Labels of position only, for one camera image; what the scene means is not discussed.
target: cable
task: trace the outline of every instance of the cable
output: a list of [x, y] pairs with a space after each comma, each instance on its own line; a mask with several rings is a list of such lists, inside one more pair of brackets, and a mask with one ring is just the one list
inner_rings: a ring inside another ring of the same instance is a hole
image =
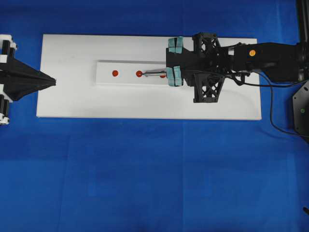
[[[227, 77], [229, 79], [232, 79], [231, 77], [227, 76], [227, 75], [223, 75], [223, 74], [219, 74], [219, 73], [213, 73], [213, 72], [204, 72], [204, 71], [199, 71], [199, 70], [187, 70], [187, 71], [191, 71], [191, 72], [199, 72], [199, 73], [209, 73], [209, 74], [215, 74], [221, 77]], [[272, 85], [271, 81], [269, 80], [269, 78], [261, 73], [258, 72], [254, 72], [257, 73], [259, 75], [261, 75], [267, 82], [268, 85], [256, 85], [256, 84], [250, 84], [250, 83], [243, 83], [244, 85], [250, 85], [250, 86], [256, 86], [256, 87], [270, 87], [270, 91], [271, 91], [271, 101], [270, 101], [270, 113], [269, 113], [269, 118], [270, 118], [270, 123], [271, 125], [277, 129], [278, 131], [282, 132], [282, 133], [286, 133], [286, 134], [290, 134], [290, 135], [296, 135], [296, 136], [300, 136], [300, 137], [305, 137], [305, 138], [309, 138], [309, 135], [303, 135], [303, 134], [298, 134], [298, 133], [293, 133], [293, 132], [289, 132], [289, 131], [285, 131], [279, 127], [277, 127], [274, 122], [273, 122], [273, 102], [274, 102], [274, 90], [273, 87], [282, 87], [282, 88], [287, 88], [287, 87], [292, 87], [292, 86], [296, 86], [299, 85], [301, 83], [307, 82], [306, 81], [301, 81], [301, 82], [297, 82], [297, 83], [293, 83], [290, 85], [285, 85], [285, 86], [279, 86], [279, 85]]]
[[[268, 83], [269, 85], [271, 85], [270, 80], [268, 79], [268, 77], [266, 77], [265, 75], [261, 75]], [[282, 133], [286, 133], [286, 134], [290, 134], [290, 135], [297, 135], [297, 136], [301, 136], [301, 137], [305, 137], [305, 138], [309, 138], [309, 135], [303, 135], [303, 134], [297, 134], [297, 133], [293, 133], [293, 132], [289, 132], [289, 131], [285, 131], [282, 130], [281, 128], [277, 127], [273, 120], [272, 120], [272, 116], [273, 116], [273, 102], [274, 102], [274, 90], [273, 87], [270, 86], [270, 91], [271, 91], [271, 101], [270, 101], [270, 114], [269, 114], [269, 118], [270, 118], [270, 123], [271, 125], [276, 128], [277, 130], [279, 130]]]
[[[268, 79], [268, 77], [266, 77], [265, 75], [259, 73], [259, 72], [253, 72], [253, 73], [256, 73], [256, 74], [259, 74], [261, 75], [264, 79]], [[300, 82], [295, 82], [293, 84], [290, 84], [290, 85], [272, 85], [271, 82], [269, 81], [269, 85], [257, 85], [257, 84], [251, 84], [251, 83], [246, 83], [246, 82], [242, 82], [244, 85], [248, 85], [248, 86], [257, 86], [257, 87], [275, 87], [275, 88], [289, 88], [289, 87], [293, 87], [293, 86], [297, 86], [299, 84], [302, 84], [302, 83], [305, 83], [307, 82], [308, 80], [304, 80], [304, 81], [300, 81]]]
[[[221, 76], [221, 77], [225, 77], [225, 78], [234, 80], [232, 77], [228, 76], [229, 74], [223, 75], [223, 74], [220, 74], [220, 73], [215, 73], [215, 72], [213, 73], [213, 72], [199, 71], [199, 70], [186, 70], [186, 71], [189, 71], [189, 72], [198, 72], [198, 73], [215, 74], [215, 75], [218, 75], [218, 76]], [[259, 72], [253, 72], [253, 73], [259, 74], [259, 75], [261, 75], [263, 78], [267, 78], [265, 75], [263, 75], [263, 74], [261, 74], [261, 73], [259, 73]], [[296, 83], [293, 83], [293, 84], [290, 84], [290, 85], [272, 85], [270, 82], [269, 82], [269, 85], [258, 85], [258, 84], [251, 84], [251, 83], [247, 83], [247, 82], [242, 82], [242, 84], [247, 85], [247, 86], [256, 86], [256, 87], [289, 88], [289, 87], [293, 87], [293, 86], [297, 86], [297, 85], [299, 85], [299, 84], [305, 83], [305, 82], [307, 82], [307, 81], [308, 81], [308, 80], [304, 80], [304, 81], [296, 82]]]

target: red marker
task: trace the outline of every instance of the red marker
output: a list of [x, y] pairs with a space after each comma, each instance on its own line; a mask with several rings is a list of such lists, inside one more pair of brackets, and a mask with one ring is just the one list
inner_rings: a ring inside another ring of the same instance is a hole
[[114, 71], [112, 72], [112, 75], [113, 75], [113, 76], [118, 76], [118, 74], [119, 74], [119, 73], [118, 73], [117, 70], [114, 70]]
[[137, 72], [136, 72], [136, 76], [137, 76], [137, 77], [141, 77], [141, 76], [143, 76], [142, 71], [137, 71]]

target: white platform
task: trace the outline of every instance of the white platform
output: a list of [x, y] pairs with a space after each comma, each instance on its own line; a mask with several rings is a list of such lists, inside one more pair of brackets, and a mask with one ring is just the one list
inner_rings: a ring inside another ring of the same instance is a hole
[[[219, 41], [222, 46], [256, 43], [256, 39]], [[191, 37], [184, 38], [183, 43], [187, 49], [193, 49]], [[149, 61], [164, 64], [167, 44], [168, 37], [44, 35], [41, 71], [57, 79], [57, 86], [39, 92], [37, 116], [261, 119], [260, 89], [239, 87], [228, 79], [218, 103], [193, 103], [194, 89], [186, 84], [163, 87], [153, 83], [149, 86], [96, 83], [97, 67], [104, 62], [141, 62], [141, 70]], [[259, 83], [256, 74], [247, 80]]]

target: blue cloth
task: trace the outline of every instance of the blue cloth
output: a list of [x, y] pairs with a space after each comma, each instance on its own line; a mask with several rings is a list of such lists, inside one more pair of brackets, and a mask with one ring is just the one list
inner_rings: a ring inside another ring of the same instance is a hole
[[175, 48], [175, 39], [174, 38], [170, 38], [169, 39], [169, 52], [176, 52], [176, 48]]
[[176, 44], [176, 53], [182, 53], [183, 52], [183, 37], [179, 36], [177, 38], [177, 44]]
[[182, 80], [182, 74], [180, 71], [180, 66], [174, 67], [174, 73], [175, 73], [175, 86], [182, 86], [183, 80]]
[[175, 86], [175, 78], [173, 74], [173, 69], [166, 67], [166, 75], [168, 78], [169, 86]]
[[[3, 0], [0, 19], [36, 69], [44, 33], [298, 42], [290, 0]], [[296, 90], [275, 90], [285, 129]], [[269, 100], [261, 88], [260, 121], [64, 119], [28, 95], [0, 127], [0, 231], [307, 231], [309, 146], [272, 128]]]

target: orange button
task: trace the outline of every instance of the orange button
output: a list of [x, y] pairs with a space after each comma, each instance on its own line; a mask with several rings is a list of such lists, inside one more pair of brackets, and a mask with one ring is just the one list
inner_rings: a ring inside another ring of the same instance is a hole
[[137, 71], [137, 72], [136, 72], [136, 76], [137, 76], [137, 77], [141, 77], [141, 76], [143, 76], [142, 71]]
[[119, 73], [118, 73], [117, 70], [114, 70], [114, 71], [112, 72], [112, 75], [113, 75], [113, 76], [118, 76], [118, 74], [119, 74]]
[[256, 54], [256, 51], [255, 51], [255, 50], [251, 50], [251, 51], [249, 52], [249, 55], [250, 55], [251, 57], [254, 57], [255, 54]]

